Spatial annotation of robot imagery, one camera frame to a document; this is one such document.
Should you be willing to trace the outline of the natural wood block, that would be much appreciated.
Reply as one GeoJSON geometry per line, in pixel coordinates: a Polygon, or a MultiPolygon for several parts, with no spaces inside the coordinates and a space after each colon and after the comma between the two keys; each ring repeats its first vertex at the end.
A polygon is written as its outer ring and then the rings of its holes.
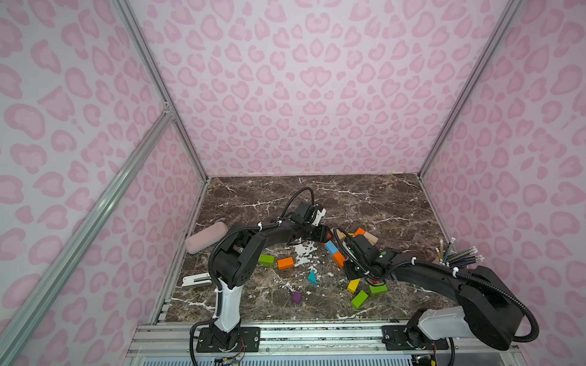
{"type": "Polygon", "coordinates": [[[378,237],[372,235],[372,233],[365,232],[363,236],[372,244],[375,245],[378,242],[378,237]]]}

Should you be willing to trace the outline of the light blue block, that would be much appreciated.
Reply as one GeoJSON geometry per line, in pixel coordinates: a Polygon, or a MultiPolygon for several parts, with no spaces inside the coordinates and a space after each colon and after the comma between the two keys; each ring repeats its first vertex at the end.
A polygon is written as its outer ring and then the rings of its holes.
{"type": "Polygon", "coordinates": [[[331,256],[334,256],[336,253],[339,252],[338,248],[331,240],[326,242],[324,246],[331,256]]]}

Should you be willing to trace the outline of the teal triangle block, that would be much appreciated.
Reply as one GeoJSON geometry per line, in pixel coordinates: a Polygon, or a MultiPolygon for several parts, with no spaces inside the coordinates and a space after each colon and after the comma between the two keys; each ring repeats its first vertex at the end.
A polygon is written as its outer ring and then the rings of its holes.
{"type": "Polygon", "coordinates": [[[309,281],[309,282],[310,282],[312,285],[314,285],[314,286],[317,286],[317,276],[316,276],[316,274],[315,274],[315,272],[314,272],[314,271],[311,271],[311,272],[310,272],[310,274],[309,274],[309,276],[308,276],[308,281],[309,281]]]}

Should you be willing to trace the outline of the green block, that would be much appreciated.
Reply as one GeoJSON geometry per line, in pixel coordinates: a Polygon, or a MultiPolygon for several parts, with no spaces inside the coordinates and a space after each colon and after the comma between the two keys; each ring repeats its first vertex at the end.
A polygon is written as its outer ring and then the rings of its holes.
{"type": "Polygon", "coordinates": [[[351,304],[355,309],[359,309],[368,299],[368,297],[369,295],[365,291],[360,291],[360,293],[358,293],[354,299],[352,299],[351,304]]]}
{"type": "Polygon", "coordinates": [[[387,286],[383,285],[383,284],[376,284],[376,285],[369,286],[369,293],[372,295],[384,294],[387,291],[388,291],[387,286]]]}
{"type": "Polygon", "coordinates": [[[276,258],[274,256],[262,254],[259,257],[258,263],[263,266],[273,267],[276,263],[276,258]]]}

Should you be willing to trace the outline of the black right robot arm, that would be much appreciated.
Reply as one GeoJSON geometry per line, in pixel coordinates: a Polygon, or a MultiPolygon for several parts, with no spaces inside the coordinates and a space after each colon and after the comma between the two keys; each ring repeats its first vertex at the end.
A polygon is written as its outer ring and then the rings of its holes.
{"type": "Polygon", "coordinates": [[[374,288],[387,282],[409,283],[442,295],[455,307],[419,309],[407,322],[407,343],[422,349],[438,339],[475,338],[507,351],[514,343],[531,343],[540,335],[537,318],[490,269],[451,267],[418,259],[414,254],[377,249],[364,236],[352,236],[336,227],[330,231],[346,256],[349,280],[365,279],[374,288]]]}

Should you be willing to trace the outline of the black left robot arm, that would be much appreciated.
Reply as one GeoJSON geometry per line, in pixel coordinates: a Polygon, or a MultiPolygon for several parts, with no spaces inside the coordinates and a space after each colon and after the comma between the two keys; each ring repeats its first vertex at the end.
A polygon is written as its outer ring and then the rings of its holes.
{"type": "Polygon", "coordinates": [[[216,242],[208,258],[208,274],[215,286],[215,313],[210,320],[196,323],[189,330],[192,346],[207,330],[223,349],[231,349],[241,326],[241,299],[247,283],[259,264],[262,251],[274,245],[288,245],[298,239],[326,242],[329,227],[321,220],[325,208],[315,200],[314,190],[303,187],[288,200],[282,213],[269,224],[247,226],[236,222],[216,242]]]}

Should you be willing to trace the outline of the yellow block centre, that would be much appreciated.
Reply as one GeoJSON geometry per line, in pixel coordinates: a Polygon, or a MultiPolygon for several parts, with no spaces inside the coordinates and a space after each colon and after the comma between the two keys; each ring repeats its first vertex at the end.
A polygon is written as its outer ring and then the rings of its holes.
{"type": "Polygon", "coordinates": [[[360,280],[359,280],[359,279],[352,280],[352,281],[351,281],[351,282],[348,284],[348,286],[347,286],[347,288],[346,288],[346,289],[347,289],[347,290],[348,290],[348,291],[349,291],[351,294],[355,294],[355,292],[357,291],[357,288],[358,288],[359,284],[360,284],[360,280]]]}

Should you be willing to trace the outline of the green block bottom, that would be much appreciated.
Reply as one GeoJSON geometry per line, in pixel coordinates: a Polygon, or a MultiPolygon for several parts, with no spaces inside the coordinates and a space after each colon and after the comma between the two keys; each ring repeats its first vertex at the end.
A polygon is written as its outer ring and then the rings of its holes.
{"type": "Polygon", "coordinates": [[[355,309],[359,309],[368,299],[368,297],[369,295],[365,291],[360,291],[360,293],[358,293],[354,299],[352,299],[351,304],[355,309]]]}

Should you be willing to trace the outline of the purple cube block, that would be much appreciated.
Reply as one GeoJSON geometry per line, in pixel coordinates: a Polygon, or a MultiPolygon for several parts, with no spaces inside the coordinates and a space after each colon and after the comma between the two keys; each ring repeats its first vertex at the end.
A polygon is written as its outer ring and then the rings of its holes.
{"type": "Polygon", "coordinates": [[[292,296],[292,300],[294,303],[301,303],[303,299],[303,296],[301,293],[299,292],[295,292],[292,296]]]}

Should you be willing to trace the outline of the bundle of pencils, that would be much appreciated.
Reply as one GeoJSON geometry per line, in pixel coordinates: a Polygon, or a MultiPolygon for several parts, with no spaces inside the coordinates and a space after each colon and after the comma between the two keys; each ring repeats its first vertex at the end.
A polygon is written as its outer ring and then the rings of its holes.
{"type": "Polygon", "coordinates": [[[446,267],[467,267],[469,265],[479,264],[485,261],[485,257],[479,253],[479,250],[472,246],[460,252],[456,251],[456,239],[452,237],[448,242],[443,239],[436,248],[437,258],[441,265],[446,267]]]}

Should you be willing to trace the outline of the pink pencil case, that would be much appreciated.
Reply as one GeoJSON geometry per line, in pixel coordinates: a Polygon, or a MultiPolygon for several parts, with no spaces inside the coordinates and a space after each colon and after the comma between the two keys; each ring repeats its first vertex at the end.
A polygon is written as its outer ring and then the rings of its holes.
{"type": "Polygon", "coordinates": [[[210,227],[190,236],[185,243],[186,252],[191,255],[201,252],[201,250],[221,240],[227,234],[227,231],[228,228],[224,222],[216,222],[210,227]]]}

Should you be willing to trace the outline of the white stapler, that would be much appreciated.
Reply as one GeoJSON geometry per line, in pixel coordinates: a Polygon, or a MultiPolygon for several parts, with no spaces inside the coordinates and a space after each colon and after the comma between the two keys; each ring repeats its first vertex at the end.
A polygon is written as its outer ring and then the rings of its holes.
{"type": "Polygon", "coordinates": [[[212,284],[212,278],[209,273],[201,273],[185,276],[182,280],[182,288],[194,288],[212,284]]]}

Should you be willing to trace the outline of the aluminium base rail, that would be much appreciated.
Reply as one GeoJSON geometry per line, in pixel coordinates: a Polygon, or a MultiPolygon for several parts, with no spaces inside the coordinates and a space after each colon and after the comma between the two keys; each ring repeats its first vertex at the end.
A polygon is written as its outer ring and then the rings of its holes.
{"type": "Polygon", "coordinates": [[[398,341],[404,322],[252,322],[255,336],[230,352],[199,353],[188,323],[140,326],[125,365],[525,365],[517,346],[507,351],[478,340],[437,341],[408,349],[398,341]]]}

